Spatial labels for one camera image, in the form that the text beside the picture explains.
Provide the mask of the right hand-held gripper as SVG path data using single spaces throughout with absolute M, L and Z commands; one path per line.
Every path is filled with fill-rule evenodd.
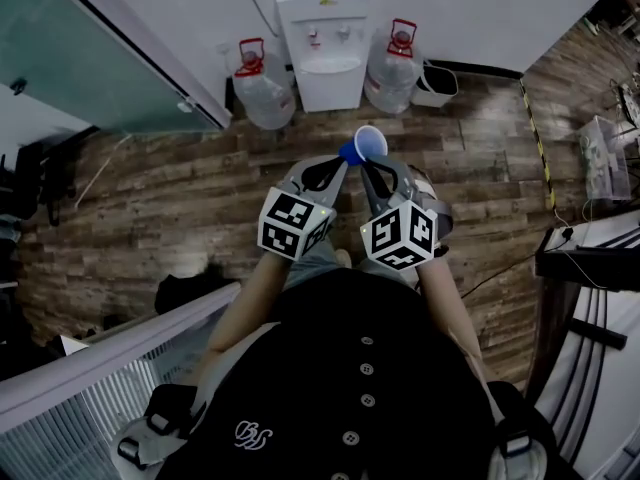
M 442 240 L 453 230 L 449 204 L 429 177 L 389 156 L 361 165 L 371 219 L 360 227 L 368 259 L 401 272 L 444 256 Z

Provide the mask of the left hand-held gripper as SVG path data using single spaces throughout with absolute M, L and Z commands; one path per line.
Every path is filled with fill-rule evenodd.
M 348 167 L 336 155 L 297 162 L 267 194 L 259 216 L 258 246 L 298 261 L 320 243 L 336 217 L 334 204 Z

